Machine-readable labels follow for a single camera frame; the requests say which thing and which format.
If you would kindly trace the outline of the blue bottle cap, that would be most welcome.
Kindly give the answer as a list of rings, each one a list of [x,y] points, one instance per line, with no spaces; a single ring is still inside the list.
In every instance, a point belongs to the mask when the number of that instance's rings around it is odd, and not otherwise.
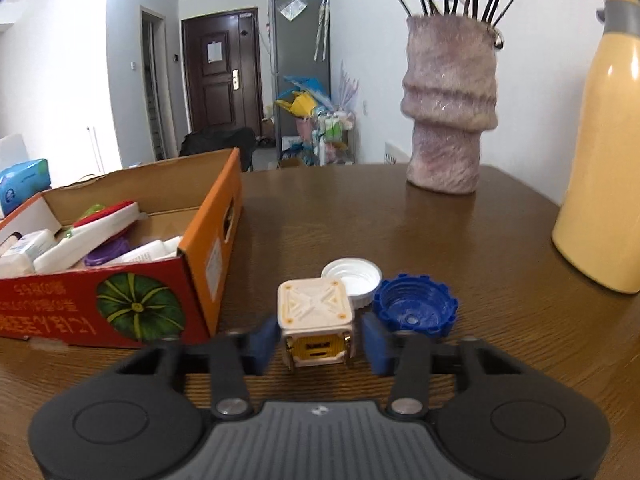
[[[399,274],[374,293],[372,311],[391,332],[446,338],[457,322],[459,301],[428,275]]]

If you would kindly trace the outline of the beige cube gadget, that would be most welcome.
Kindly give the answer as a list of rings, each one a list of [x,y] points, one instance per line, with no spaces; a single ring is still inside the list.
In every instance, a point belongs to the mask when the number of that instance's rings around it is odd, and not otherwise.
[[[354,310],[339,278],[304,278],[278,288],[278,324],[289,370],[352,364]]]

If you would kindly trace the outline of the white spray bottle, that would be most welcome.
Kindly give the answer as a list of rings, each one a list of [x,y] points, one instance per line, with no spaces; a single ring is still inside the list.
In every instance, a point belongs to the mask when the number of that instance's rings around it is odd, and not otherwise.
[[[125,255],[108,262],[106,265],[120,266],[121,264],[146,263],[174,258],[177,255],[180,242],[181,236],[175,236],[169,240],[153,240],[126,252]]]

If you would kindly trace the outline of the purple bottle cap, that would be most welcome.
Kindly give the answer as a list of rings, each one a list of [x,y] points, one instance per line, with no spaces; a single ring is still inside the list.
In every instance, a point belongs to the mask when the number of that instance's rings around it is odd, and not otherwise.
[[[86,255],[82,262],[85,266],[103,266],[130,251],[130,245],[126,237],[117,237],[114,240],[108,240],[92,252]]]

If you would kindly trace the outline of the red white lint brush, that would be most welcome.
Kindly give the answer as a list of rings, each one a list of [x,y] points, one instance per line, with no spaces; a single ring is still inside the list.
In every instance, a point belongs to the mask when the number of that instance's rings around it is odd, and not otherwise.
[[[52,274],[71,268],[89,252],[130,228],[139,216],[138,203],[125,200],[76,222],[70,229],[70,236],[35,258],[35,272]]]

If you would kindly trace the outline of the green spray bottle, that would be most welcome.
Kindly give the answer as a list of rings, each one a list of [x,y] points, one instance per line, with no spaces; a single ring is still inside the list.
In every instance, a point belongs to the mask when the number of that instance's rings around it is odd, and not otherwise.
[[[106,211],[106,206],[103,204],[94,204],[85,210],[80,217],[65,231],[66,236],[71,236],[73,229],[80,228],[86,224],[96,221],[101,218],[101,214]]]

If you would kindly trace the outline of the white pill bottle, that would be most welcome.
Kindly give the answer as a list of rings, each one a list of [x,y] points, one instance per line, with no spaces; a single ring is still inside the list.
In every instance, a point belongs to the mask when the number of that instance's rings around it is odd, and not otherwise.
[[[50,230],[40,230],[22,236],[0,258],[1,278],[19,278],[35,272],[35,260],[56,244]]]

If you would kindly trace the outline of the small white bottle cap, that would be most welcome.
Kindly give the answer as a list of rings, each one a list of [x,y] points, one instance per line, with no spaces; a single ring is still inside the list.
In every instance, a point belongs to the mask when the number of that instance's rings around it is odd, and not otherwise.
[[[329,262],[321,271],[322,278],[338,278],[345,286],[354,310],[369,307],[382,282],[382,271],[363,258],[341,258]]]

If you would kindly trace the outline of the red cardboard pumpkin box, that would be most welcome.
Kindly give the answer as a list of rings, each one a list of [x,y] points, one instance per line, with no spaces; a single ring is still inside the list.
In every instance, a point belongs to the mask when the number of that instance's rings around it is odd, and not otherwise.
[[[32,196],[1,222],[1,333],[136,348],[216,332],[242,212],[238,150]]]

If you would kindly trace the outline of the black bag on floor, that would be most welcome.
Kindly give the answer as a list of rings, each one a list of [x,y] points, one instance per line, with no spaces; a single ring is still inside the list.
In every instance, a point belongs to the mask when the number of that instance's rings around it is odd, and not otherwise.
[[[237,148],[240,151],[243,172],[254,168],[253,155],[257,148],[256,134],[252,128],[216,131],[212,127],[187,134],[180,146],[179,156],[191,156]]]

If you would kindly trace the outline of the yellow thermos jug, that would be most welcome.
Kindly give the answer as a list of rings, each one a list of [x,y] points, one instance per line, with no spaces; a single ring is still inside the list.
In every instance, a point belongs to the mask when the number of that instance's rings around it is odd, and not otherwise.
[[[605,288],[639,292],[639,0],[604,0],[570,183],[552,231],[559,253]]]

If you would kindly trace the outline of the pink stone vase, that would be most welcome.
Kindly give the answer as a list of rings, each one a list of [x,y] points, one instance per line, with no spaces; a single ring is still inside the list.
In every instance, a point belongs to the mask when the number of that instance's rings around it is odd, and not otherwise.
[[[498,126],[501,36],[460,15],[407,20],[401,113],[413,120],[407,180],[439,193],[468,195],[480,180],[480,137]]]

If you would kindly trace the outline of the blue tissue pack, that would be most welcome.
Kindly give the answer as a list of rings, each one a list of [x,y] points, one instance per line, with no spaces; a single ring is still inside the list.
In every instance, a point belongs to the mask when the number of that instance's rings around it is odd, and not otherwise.
[[[20,134],[1,139],[1,213],[8,216],[32,196],[51,187],[45,158],[31,158]]]

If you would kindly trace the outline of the dark brown door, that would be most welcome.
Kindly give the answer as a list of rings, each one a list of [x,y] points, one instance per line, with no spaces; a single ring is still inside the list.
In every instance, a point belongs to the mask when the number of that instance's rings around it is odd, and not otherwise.
[[[247,127],[261,133],[258,10],[207,14],[188,18],[181,26],[191,130]]]

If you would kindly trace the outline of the grey refrigerator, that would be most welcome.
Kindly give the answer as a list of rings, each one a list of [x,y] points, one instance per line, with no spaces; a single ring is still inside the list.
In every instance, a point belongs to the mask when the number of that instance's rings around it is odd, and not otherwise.
[[[326,91],[331,89],[330,48],[323,55],[324,39],[316,52],[321,6],[328,0],[269,0],[269,39],[272,73],[274,133],[277,158],[298,137],[295,118],[276,101],[295,86],[290,78],[317,79]]]

